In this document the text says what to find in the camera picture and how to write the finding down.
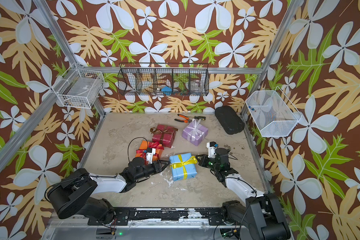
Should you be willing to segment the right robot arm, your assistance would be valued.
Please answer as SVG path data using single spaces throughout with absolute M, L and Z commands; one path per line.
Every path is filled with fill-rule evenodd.
M 275 194 L 263 193 L 247 183 L 229 162 L 230 151 L 207 143 L 208 154 L 197 155 L 199 166 L 208 168 L 218 182 L 233 191 L 240 201 L 223 203 L 225 222 L 239 223 L 249 230 L 253 240 L 288 240 L 291 231 Z

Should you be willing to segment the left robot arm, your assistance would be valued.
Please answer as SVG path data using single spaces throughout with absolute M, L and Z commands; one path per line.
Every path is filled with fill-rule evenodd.
M 170 161 L 157 160 L 147 165 L 143 158 L 136 157 L 121 173 L 114 176 L 99 176 L 81 168 L 70 177 L 54 184 L 52 189 L 46 192 L 47 199 L 59 219 L 83 215 L 97 225 L 109 225 L 116 219 L 114 207 L 108 200 L 95 199 L 92 195 L 108 192 L 126 193 L 137 183 L 161 173 L 170 164 Z

